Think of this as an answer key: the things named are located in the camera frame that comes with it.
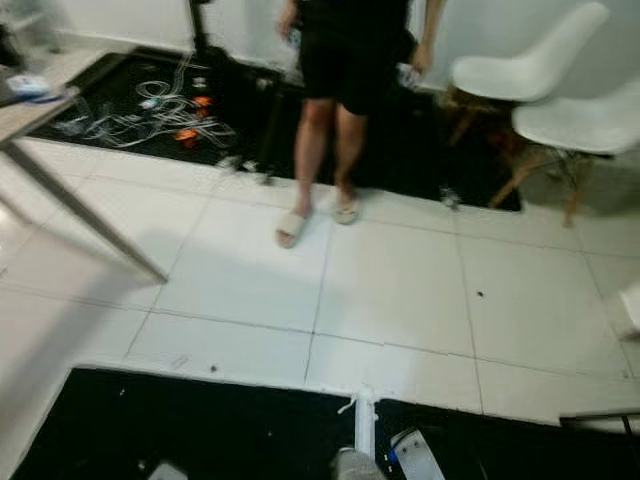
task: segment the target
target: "hand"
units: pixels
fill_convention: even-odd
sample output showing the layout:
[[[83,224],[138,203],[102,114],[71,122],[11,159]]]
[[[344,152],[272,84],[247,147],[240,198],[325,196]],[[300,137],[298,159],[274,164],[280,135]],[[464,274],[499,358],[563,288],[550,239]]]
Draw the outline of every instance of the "hand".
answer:
[[[411,66],[413,69],[422,75],[425,72],[431,70],[431,66],[433,65],[433,48],[431,45],[425,45],[421,43],[416,48],[415,52],[413,52],[413,57],[411,57]]]
[[[293,0],[287,0],[287,5],[284,7],[284,11],[278,22],[278,33],[285,42],[289,40],[291,25],[295,22],[297,16],[298,7],[295,2]]]

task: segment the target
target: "white slipper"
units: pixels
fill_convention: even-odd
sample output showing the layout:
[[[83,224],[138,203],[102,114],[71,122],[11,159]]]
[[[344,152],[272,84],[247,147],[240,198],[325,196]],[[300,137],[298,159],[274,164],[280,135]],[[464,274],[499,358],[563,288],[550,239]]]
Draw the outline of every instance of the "white slipper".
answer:
[[[356,198],[350,206],[341,205],[336,201],[333,209],[333,220],[340,225],[351,225],[360,216],[360,201]]]
[[[300,238],[302,230],[304,230],[308,220],[309,217],[303,217],[302,215],[298,215],[293,212],[289,212],[282,217],[282,220],[280,220],[280,223],[278,223],[278,227],[276,228],[276,242],[278,242],[278,245],[282,248],[292,248]],[[279,235],[281,233],[289,235],[291,237],[291,242],[283,243]]]

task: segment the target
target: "black shirt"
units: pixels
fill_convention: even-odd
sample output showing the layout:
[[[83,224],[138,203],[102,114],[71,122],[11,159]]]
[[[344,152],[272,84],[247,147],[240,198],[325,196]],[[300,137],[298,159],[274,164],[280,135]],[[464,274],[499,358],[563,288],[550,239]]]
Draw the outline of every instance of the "black shirt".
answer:
[[[302,0],[305,28],[339,41],[375,44],[400,34],[409,0]]]

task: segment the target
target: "black shorts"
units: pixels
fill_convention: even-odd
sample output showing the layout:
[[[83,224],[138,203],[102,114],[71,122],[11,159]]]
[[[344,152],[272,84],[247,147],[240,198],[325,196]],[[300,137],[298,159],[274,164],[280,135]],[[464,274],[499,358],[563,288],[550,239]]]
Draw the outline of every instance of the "black shorts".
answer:
[[[343,42],[304,30],[300,66],[306,97],[334,99],[354,115],[369,115],[397,80],[396,61],[384,49]]]

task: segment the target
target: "white device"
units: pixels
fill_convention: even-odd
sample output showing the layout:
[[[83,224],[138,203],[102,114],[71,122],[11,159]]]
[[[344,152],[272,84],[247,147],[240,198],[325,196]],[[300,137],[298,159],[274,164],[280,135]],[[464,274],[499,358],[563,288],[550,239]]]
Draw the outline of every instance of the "white device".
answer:
[[[403,432],[391,439],[407,480],[445,480],[442,470],[419,430]]]
[[[37,75],[15,75],[7,79],[7,85],[20,98],[42,97],[49,93],[49,84]]]

